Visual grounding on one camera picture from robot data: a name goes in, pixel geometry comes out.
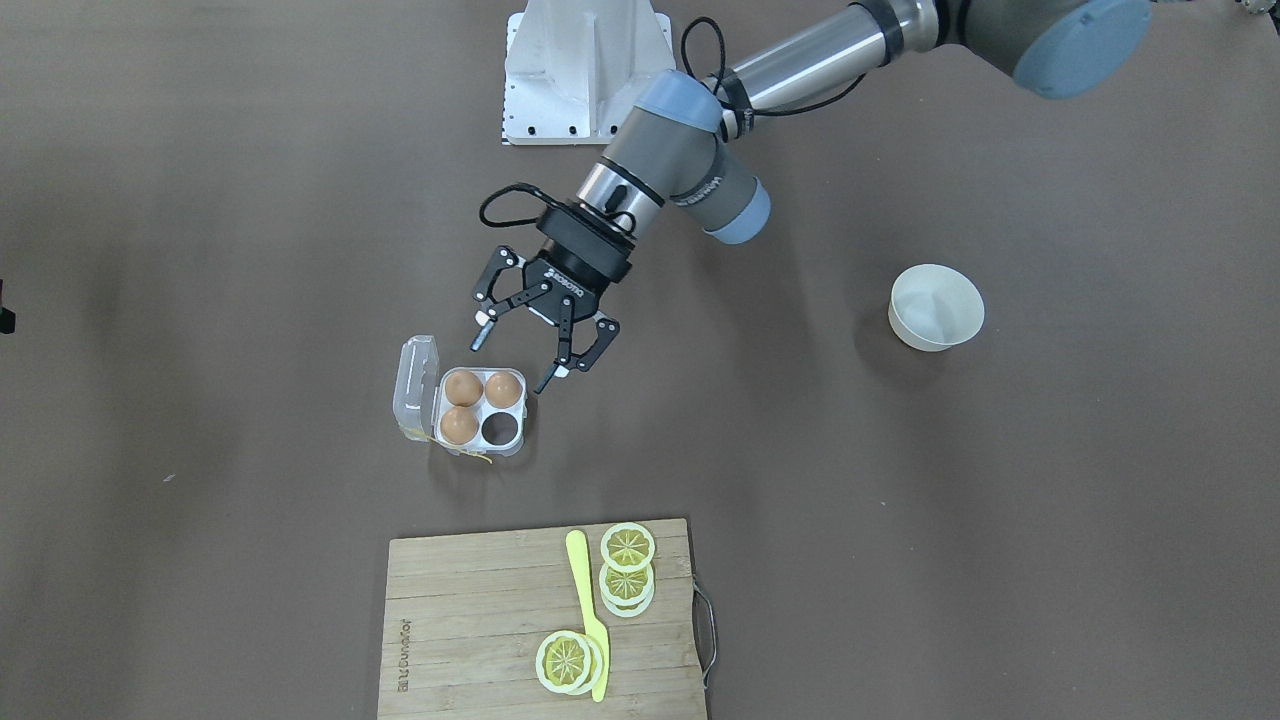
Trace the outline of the lemon slice top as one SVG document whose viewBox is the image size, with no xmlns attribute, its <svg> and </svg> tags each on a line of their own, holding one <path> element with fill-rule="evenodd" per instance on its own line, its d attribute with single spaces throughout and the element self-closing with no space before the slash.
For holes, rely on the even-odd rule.
<svg viewBox="0 0 1280 720">
<path fill-rule="evenodd" d="M 620 573 L 637 571 L 652 564 L 657 541 L 650 530 L 635 521 L 609 527 L 600 538 L 603 562 Z"/>
</svg>

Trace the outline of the lemon slice by knife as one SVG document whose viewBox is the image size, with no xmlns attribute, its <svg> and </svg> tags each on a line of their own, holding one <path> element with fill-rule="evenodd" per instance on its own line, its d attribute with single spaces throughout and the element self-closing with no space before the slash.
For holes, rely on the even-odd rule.
<svg viewBox="0 0 1280 720">
<path fill-rule="evenodd" d="M 554 694 L 590 694 L 604 678 L 602 647 L 589 635 L 557 630 L 538 647 L 534 661 L 541 687 Z"/>
</svg>

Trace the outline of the brown egg in box front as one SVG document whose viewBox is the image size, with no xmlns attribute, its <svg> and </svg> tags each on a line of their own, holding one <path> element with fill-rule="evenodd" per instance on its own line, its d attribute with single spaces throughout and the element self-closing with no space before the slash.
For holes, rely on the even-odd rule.
<svg viewBox="0 0 1280 720">
<path fill-rule="evenodd" d="M 453 406 L 445 410 L 436 424 L 438 434 L 447 443 L 466 446 L 474 442 L 480 432 L 475 411 L 467 406 Z"/>
</svg>

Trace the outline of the yellow plastic knife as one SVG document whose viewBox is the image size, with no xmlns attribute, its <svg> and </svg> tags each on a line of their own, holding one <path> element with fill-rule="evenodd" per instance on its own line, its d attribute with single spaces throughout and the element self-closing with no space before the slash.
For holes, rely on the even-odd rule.
<svg viewBox="0 0 1280 720">
<path fill-rule="evenodd" d="M 600 703 L 605 698 L 611 673 L 611 638 L 605 624 L 598 618 L 595 610 L 595 593 L 586 534 L 580 529 L 571 529 L 566 534 L 564 546 L 582 615 L 584 632 L 588 638 L 595 642 L 602 652 L 602 674 L 591 688 L 591 700 L 595 703 Z"/>
</svg>

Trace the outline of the brown egg in box rear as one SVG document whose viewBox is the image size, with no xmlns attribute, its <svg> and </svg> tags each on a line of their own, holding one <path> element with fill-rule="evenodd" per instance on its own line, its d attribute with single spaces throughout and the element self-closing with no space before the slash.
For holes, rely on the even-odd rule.
<svg viewBox="0 0 1280 720">
<path fill-rule="evenodd" d="M 445 375 L 443 393 L 447 402 L 456 407 L 471 407 L 484 396 L 484 383 L 471 370 L 454 369 Z"/>
</svg>

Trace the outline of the clear plastic egg box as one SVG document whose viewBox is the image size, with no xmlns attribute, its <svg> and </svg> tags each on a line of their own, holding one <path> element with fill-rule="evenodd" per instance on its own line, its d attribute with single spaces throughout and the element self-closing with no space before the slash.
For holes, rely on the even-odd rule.
<svg viewBox="0 0 1280 720">
<path fill-rule="evenodd" d="M 416 334 L 401 346 L 390 410 L 407 439 L 492 461 L 524 447 L 529 383 L 512 368 L 444 369 L 436 340 Z"/>
</svg>

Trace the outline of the white bowl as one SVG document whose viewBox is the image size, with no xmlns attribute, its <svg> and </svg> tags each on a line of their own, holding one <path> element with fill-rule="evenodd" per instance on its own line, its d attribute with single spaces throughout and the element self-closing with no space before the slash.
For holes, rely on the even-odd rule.
<svg viewBox="0 0 1280 720">
<path fill-rule="evenodd" d="M 940 264 L 920 264 L 895 278 L 887 318 L 891 331 L 906 346 L 941 352 L 979 334 L 986 323 L 986 302 L 963 273 Z"/>
</svg>

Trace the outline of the lemon slice middle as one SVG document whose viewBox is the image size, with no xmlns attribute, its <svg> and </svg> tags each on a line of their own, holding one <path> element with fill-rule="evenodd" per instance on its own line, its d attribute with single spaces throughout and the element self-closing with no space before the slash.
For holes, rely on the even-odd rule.
<svg viewBox="0 0 1280 720">
<path fill-rule="evenodd" d="M 655 593 L 652 565 L 620 571 L 605 564 L 598 585 L 605 610 L 617 618 L 636 618 L 648 610 Z"/>
</svg>

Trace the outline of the brown egg in box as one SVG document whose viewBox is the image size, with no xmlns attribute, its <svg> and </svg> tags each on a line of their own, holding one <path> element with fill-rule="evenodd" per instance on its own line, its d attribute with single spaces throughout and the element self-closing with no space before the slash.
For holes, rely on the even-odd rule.
<svg viewBox="0 0 1280 720">
<path fill-rule="evenodd" d="M 474 442 L 480 432 L 475 411 L 467 406 L 453 406 L 445 410 L 436 424 L 438 434 L 447 443 L 466 446 Z"/>
<path fill-rule="evenodd" d="M 471 407 L 484 396 L 484 383 L 471 370 L 454 369 L 445 375 L 443 393 L 447 402 L 456 407 Z"/>
</svg>

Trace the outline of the brown egg from bowl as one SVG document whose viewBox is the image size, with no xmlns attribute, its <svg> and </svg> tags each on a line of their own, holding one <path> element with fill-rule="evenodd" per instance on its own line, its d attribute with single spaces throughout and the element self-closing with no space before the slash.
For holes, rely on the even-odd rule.
<svg viewBox="0 0 1280 720">
<path fill-rule="evenodd" d="M 513 372 L 492 373 L 485 382 L 485 398 L 498 409 L 513 407 L 524 397 L 524 383 Z"/>
</svg>

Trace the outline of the wooden cutting board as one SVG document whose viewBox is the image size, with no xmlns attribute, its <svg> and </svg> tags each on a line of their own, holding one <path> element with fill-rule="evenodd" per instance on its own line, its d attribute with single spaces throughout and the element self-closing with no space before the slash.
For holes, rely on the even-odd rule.
<svg viewBox="0 0 1280 720">
<path fill-rule="evenodd" d="M 582 630 L 564 527 L 393 539 L 388 546 L 380 719 L 704 719 L 689 524 L 645 520 L 655 598 L 636 618 L 603 607 L 611 670 L 600 702 L 556 694 L 539 644 Z"/>
</svg>

